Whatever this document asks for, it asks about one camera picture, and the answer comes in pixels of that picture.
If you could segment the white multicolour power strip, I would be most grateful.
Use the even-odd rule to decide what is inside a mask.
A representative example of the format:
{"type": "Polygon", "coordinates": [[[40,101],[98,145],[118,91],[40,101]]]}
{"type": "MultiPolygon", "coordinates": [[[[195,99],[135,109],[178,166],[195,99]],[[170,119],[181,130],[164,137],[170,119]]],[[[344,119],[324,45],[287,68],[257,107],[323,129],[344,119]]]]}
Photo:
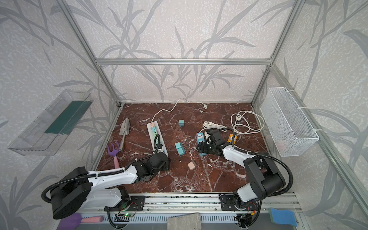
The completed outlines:
{"type": "Polygon", "coordinates": [[[162,135],[161,130],[159,128],[158,122],[154,121],[154,123],[156,125],[156,129],[157,129],[158,133],[153,133],[152,128],[150,126],[150,123],[147,124],[147,129],[148,129],[148,132],[149,132],[149,138],[150,138],[150,141],[151,141],[151,144],[152,144],[152,148],[153,148],[153,150],[155,150],[155,148],[157,147],[158,141],[160,141],[162,151],[166,154],[166,156],[168,156],[168,151],[167,151],[167,148],[165,146],[165,143],[164,143],[164,140],[163,140],[163,135],[162,135]]]}

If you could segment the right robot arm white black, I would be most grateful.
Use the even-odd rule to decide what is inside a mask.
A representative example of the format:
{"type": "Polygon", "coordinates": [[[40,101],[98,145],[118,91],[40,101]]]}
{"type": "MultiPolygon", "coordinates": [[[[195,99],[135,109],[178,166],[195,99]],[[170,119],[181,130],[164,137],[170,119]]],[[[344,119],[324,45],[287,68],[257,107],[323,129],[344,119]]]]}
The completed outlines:
{"type": "Polygon", "coordinates": [[[221,132],[230,128],[205,128],[203,140],[197,144],[200,154],[219,156],[242,166],[248,183],[233,193],[236,207],[241,208],[250,201],[262,201],[270,196],[288,192],[294,178],[291,169],[268,152],[252,152],[235,145],[235,138],[226,141],[221,132]]]}

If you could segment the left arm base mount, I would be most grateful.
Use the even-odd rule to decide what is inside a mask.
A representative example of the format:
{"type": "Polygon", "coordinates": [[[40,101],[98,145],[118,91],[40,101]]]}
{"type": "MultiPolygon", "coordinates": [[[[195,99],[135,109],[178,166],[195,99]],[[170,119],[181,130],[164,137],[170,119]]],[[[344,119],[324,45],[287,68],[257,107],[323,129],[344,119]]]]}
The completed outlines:
{"type": "Polygon", "coordinates": [[[123,199],[117,205],[117,211],[143,211],[146,197],[143,195],[134,195],[130,197],[130,200],[123,199]]]}

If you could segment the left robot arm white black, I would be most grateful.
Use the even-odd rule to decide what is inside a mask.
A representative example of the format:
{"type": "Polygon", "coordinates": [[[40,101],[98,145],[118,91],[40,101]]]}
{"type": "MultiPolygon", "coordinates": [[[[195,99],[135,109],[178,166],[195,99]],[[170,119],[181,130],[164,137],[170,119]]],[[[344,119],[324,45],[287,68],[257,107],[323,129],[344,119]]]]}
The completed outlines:
{"type": "Polygon", "coordinates": [[[117,206],[123,200],[121,185],[150,182],[160,171],[169,170],[170,158],[157,152],[131,162],[128,166],[105,171],[87,171],[78,167],[42,193],[52,206],[53,218],[63,219],[81,209],[117,206]]]}

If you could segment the blue power strip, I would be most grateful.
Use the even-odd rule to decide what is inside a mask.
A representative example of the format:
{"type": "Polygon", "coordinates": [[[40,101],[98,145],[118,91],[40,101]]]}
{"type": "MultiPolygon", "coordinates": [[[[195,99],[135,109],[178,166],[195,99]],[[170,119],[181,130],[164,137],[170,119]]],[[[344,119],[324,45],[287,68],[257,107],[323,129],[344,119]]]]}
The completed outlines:
{"type": "Polygon", "coordinates": [[[197,151],[199,152],[200,156],[206,156],[206,154],[203,152],[203,144],[202,142],[205,142],[205,135],[203,132],[199,132],[196,134],[197,139],[197,151]]]}

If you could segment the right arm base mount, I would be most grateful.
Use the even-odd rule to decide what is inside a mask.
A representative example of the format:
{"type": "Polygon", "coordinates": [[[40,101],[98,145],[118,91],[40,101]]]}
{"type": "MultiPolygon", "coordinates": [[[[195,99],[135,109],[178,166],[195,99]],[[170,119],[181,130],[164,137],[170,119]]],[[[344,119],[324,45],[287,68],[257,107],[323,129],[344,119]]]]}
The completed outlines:
{"type": "Polygon", "coordinates": [[[234,195],[219,194],[220,206],[222,211],[257,211],[258,205],[254,200],[249,202],[238,201],[234,195]]]}

